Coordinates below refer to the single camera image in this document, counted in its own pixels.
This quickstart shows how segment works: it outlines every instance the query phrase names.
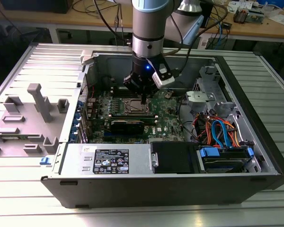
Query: white cable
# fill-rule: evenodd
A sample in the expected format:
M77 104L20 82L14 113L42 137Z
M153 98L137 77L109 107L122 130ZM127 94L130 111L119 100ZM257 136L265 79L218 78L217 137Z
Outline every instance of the white cable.
M11 42L13 42L13 36L14 36L14 33L18 30L18 27L13 31L13 33L11 34Z

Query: blue latch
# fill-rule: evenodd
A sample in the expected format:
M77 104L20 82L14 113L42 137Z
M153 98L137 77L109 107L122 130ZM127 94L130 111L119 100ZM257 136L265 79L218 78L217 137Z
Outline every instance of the blue latch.
M254 151L251 148L247 148L247 151L251 157L254 156Z
M77 138L77 135L75 135L74 133L70 134L70 139L71 140L75 140Z
M83 102L78 101L78 106L79 106L79 107L83 107L83 106L84 106Z
M80 114L79 113L75 113L74 118L75 119L79 119L80 118Z
M201 157L211 157L211 156L220 156L219 150L217 148L202 148L200 150Z
M50 165L51 162L50 162L50 158L49 157L43 157L40 161L40 165Z

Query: workbench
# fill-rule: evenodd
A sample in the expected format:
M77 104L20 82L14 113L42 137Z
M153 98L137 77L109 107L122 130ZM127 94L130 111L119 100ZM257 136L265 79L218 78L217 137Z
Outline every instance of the workbench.
M86 0L86 5L91 5L92 0ZM105 2L100 6L104 8L112 5L111 2ZM94 31L108 31L104 23L99 17L79 13L70 9L67 14L55 14L46 12L27 12L27 11L9 11L4 10L0 5L2 12L9 18L16 26L28 27L43 27L48 28L51 34L53 43L60 43L58 29L75 29L75 30L94 30ZM76 9L84 11L83 3L78 3ZM123 11L123 26L125 32L132 32L132 18L133 10L131 6L122 6ZM114 26L117 8L112 7L102 11L104 18L110 26ZM239 40L254 40L267 42L281 42L284 43L284 25L265 18L263 24L237 24L233 22L233 14L229 13L225 22L232 23L231 31L228 36L229 39ZM0 25L11 25L0 14ZM208 39L214 37L217 33L217 28L214 27L202 34L199 49L204 49Z
M0 117L4 111L2 102L7 95L33 102L24 95L29 83L41 83L43 94L51 102L70 98L82 71L82 50L99 48L112 51L117 47L70 44L28 47L0 87ZM225 59L284 156L284 81L268 62L252 52L193 50L191 54L221 56ZM0 226L284 225L284 185L275 191L260 192L242 204L235 205L67 209L40 183L40 177L51 171L50 166L40 166L40 160L40 157L0 157Z

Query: side panel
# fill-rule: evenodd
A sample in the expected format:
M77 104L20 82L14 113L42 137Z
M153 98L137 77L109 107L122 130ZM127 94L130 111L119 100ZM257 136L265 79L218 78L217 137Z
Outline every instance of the side panel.
M41 182L67 208L241 203L279 176L144 179L47 179Z
M229 87L231 87L234 94L233 96L235 97L235 99L237 99L238 103L240 104L240 107L243 109L247 120L250 122L261 145L269 156L269 159L274 164L274 167L278 171L278 173L282 174L283 176L279 182L276 182L269 188L276 189L284 184L284 157L282 156L274 140L271 138L270 134L262 123L254 107L251 105L248 97L246 96L242 87L233 75L225 59L223 57L217 57L216 59L219 63L219 67L222 70L223 76L225 77L224 82L227 83Z

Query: sticker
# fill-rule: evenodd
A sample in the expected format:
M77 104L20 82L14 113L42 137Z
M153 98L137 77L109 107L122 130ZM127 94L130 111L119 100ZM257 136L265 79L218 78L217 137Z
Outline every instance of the sticker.
M83 146L81 152L94 152L97 149L96 146Z
M128 152L129 152L128 149L96 150L94 169L93 169L94 174L128 174L129 173Z

